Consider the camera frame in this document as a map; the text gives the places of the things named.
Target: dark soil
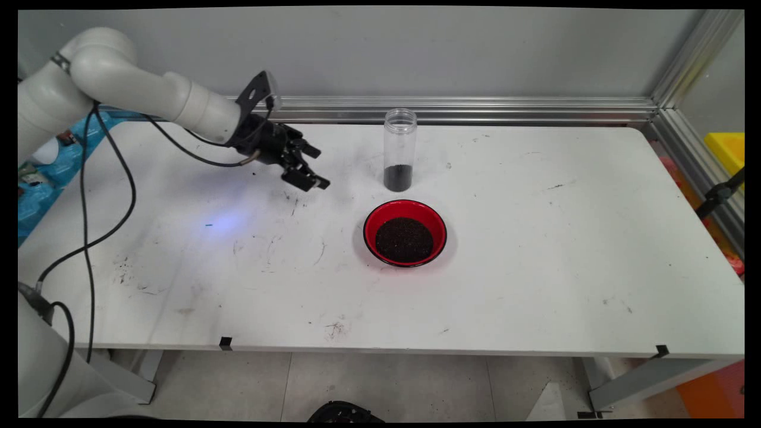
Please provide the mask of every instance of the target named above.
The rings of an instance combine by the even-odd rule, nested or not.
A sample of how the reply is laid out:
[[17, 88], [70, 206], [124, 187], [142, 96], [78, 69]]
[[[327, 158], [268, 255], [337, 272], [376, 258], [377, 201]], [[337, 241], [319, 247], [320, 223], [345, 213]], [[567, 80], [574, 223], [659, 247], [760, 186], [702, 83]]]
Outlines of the dark soil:
[[414, 263], [431, 255], [433, 236], [421, 222], [397, 217], [378, 228], [375, 248], [387, 259], [400, 263]]
[[403, 192], [412, 185], [412, 165], [394, 165], [383, 171], [383, 184], [392, 192]]

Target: table surface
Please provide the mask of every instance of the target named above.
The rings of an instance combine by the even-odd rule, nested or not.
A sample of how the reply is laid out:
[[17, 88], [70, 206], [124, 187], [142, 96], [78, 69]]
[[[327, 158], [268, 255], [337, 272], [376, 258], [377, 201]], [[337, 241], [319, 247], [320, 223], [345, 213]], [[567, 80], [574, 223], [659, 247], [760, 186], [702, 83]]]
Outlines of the table surface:
[[[239, 155], [164, 123], [200, 155]], [[304, 193], [276, 165], [217, 168], [147, 123], [113, 137], [137, 205], [91, 251], [95, 347], [353, 350], [738, 358], [744, 285], [644, 136], [630, 128], [420, 126], [412, 187], [382, 184], [383, 127], [298, 125], [331, 180]], [[107, 142], [88, 161], [90, 236], [129, 205]], [[412, 269], [373, 257], [367, 214], [419, 200], [447, 224], [446, 247]], [[19, 280], [82, 243], [78, 178], [18, 251]], [[84, 256], [43, 294], [86, 344]], [[54, 327], [65, 335], [65, 320]]]

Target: blue object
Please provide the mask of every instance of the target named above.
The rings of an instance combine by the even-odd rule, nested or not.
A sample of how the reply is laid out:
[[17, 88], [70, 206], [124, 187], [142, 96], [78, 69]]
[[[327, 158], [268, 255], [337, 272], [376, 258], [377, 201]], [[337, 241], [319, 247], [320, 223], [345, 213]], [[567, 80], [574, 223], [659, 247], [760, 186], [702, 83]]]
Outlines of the blue object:
[[[112, 129], [118, 123], [124, 122], [125, 119], [111, 117], [108, 113], [101, 112], [103, 124], [107, 129]], [[80, 120], [71, 128], [72, 134], [79, 141], [84, 141], [84, 122], [87, 118]], [[95, 115], [90, 118], [88, 127], [88, 149], [85, 156], [90, 157], [97, 145], [102, 141], [106, 133], [100, 128]], [[24, 194], [18, 200], [18, 246], [26, 240], [27, 236], [34, 230], [37, 223], [40, 222], [45, 213], [50, 209], [63, 189], [71, 183], [74, 176], [79, 172], [82, 163], [82, 146], [71, 144], [66, 147], [59, 142], [58, 158], [52, 164], [39, 165], [37, 170], [44, 174], [45, 177], [53, 184], [47, 183], [31, 186], [26, 183], [18, 184], [24, 189]]]
[[52, 164], [39, 165], [37, 170], [51, 180], [57, 187], [65, 187], [79, 171], [82, 162], [82, 146], [70, 144], [64, 146], [58, 142], [58, 158]]
[[62, 191], [53, 188], [48, 183], [35, 185], [20, 183], [18, 186], [24, 189], [24, 194], [18, 200], [18, 246], [20, 247]]

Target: black bowl rim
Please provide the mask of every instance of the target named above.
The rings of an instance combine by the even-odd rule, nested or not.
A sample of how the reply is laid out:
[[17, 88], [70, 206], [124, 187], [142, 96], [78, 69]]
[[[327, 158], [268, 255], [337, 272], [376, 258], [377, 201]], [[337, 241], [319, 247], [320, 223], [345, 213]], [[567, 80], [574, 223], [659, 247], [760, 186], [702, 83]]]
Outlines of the black bowl rim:
[[[435, 215], [438, 216], [438, 218], [441, 220], [441, 224], [444, 225], [444, 243], [441, 245], [441, 250], [439, 250], [438, 253], [436, 253], [436, 255], [434, 257], [430, 258], [428, 261], [426, 261], [424, 263], [418, 263], [418, 264], [396, 264], [394, 262], [391, 262], [391, 261], [388, 261], [388, 260], [384, 260], [384, 259], [378, 257], [378, 255], [375, 254], [375, 251], [373, 251], [373, 249], [370, 248], [370, 244], [368, 243], [368, 234], [365, 233], [367, 231], [367, 229], [368, 229], [368, 220], [370, 219], [370, 216], [372, 216], [373, 212], [377, 211], [378, 208], [381, 208], [382, 206], [386, 205], [387, 203], [399, 202], [399, 201], [410, 201], [410, 202], [414, 202], [414, 203], [419, 203], [420, 205], [427, 206], [428, 208], [431, 209], [431, 211], [433, 211], [433, 213]], [[382, 262], [384, 262], [386, 264], [390, 264], [391, 266], [396, 266], [396, 267], [418, 267], [418, 266], [422, 266], [424, 264], [429, 264], [433, 260], [436, 260], [436, 257], [441, 255], [441, 253], [444, 252], [444, 247], [447, 246], [447, 237], [448, 237], [448, 235], [449, 235], [449, 233], [447, 232], [447, 223], [444, 221], [444, 219], [441, 217], [441, 214], [439, 214], [438, 211], [436, 211], [435, 209], [431, 208], [431, 206], [428, 205], [428, 204], [422, 203], [422, 202], [420, 202], [418, 200], [411, 200], [411, 199], [388, 200], [388, 201], [380, 204], [379, 206], [376, 206], [372, 211], [370, 211], [370, 214], [368, 214], [367, 218], [365, 218], [365, 225], [362, 226], [362, 239], [365, 240], [365, 246], [368, 248], [368, 251], [370, 251], [370, 254], [375, 256], [375, 258], [377, 258], [378, 260], [380, 260], [380, 261], [382, 261]]]

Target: tile floor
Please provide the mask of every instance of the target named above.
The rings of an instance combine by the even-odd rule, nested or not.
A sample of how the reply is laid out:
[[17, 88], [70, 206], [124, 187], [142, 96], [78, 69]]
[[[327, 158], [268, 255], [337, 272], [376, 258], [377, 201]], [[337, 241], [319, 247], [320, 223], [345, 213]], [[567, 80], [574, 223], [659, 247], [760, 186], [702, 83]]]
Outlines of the tile floor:
[[[589, 411], [579, 359], [166, 351], [149, 405], [156, 417], [300, 422], [329, 400], [387, 422], [525, 420], [558, 382], [569, 420]], [[689, 417], [675, 390], [617, 408], [606, 419]]]

